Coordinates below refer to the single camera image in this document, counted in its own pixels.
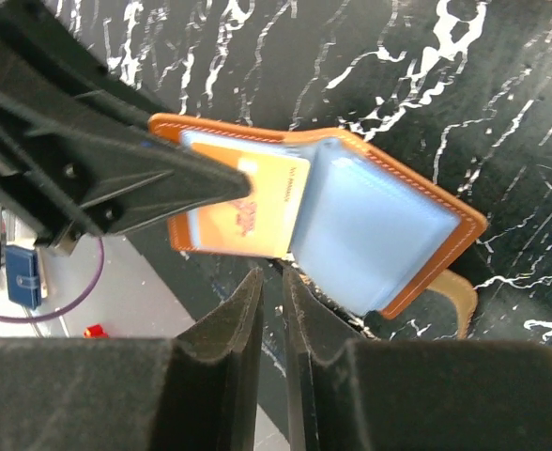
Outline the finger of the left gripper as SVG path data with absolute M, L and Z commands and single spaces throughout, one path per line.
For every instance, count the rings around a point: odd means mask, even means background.
M 237 169 L 133 127 L 28 126 L 23 138 L 54 234 L 121 234 L 251 191 Z

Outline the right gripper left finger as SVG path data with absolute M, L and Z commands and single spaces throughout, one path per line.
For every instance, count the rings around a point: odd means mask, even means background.
M 174 338 L 0 338 L 0 450 L 250 450 L 263 274 Z

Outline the gold credit card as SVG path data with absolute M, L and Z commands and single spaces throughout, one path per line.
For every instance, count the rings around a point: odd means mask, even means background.
M 291 241 L 309 176 L 310 162 L 282 146 L 246 142 L 195 142 L 192 149 L 243 172 L 251 192 L 241 198 L 190 210 L 182 218 L 195 251 L 283 257 Z

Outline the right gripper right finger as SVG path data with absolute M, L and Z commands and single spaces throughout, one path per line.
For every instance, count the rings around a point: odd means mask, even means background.
M 552 349 L 368 339 L 284 272 L 294 450 L 552 450 Z

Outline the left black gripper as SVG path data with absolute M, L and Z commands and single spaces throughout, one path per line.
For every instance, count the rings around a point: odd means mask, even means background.
M 157 103 L 114 77 L 40 1 L 0 1 L 0 204 L 39 246 L 163 216 Z

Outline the brown leather card holder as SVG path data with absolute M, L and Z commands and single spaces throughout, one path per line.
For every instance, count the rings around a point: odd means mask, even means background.
M 150 131 L 243 171 L 252 192 L 168 222 L 182 252 L 291 259 L 325 295 L 392 319 L 423 291 L 448 297 L 465 337 L 478 303 L 450 270 L 484 216 L 342 129 L 284 132 L 161 113 Z

